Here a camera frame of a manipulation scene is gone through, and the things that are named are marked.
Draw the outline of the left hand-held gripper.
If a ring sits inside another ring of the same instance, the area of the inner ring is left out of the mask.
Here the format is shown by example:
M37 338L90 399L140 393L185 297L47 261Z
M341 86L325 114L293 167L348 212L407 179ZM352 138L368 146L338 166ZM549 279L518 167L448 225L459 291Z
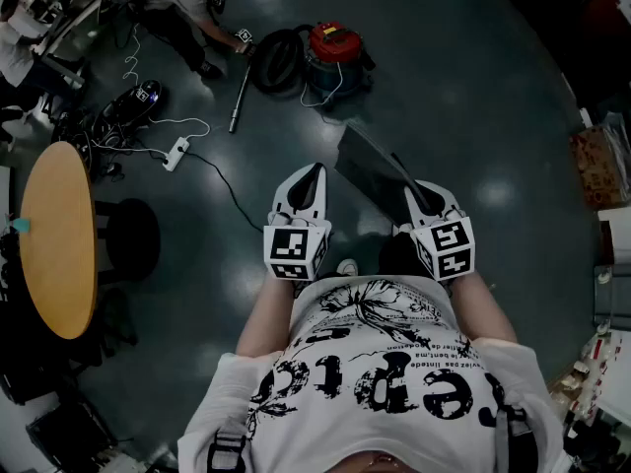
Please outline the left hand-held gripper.
M319 220L326 212L326 186L326 167L315 163L298 169L277 187L263 227L264 263L276 279L316 279L331 233L331 223Z

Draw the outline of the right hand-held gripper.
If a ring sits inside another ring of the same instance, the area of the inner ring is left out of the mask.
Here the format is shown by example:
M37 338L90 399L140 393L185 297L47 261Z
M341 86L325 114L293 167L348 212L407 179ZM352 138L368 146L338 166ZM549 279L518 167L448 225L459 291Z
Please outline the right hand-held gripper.
M403 188L410 221L398 227L430 277L445 282L474 271L475 239L470 218L455 196L433 182L416 180L419 192Z

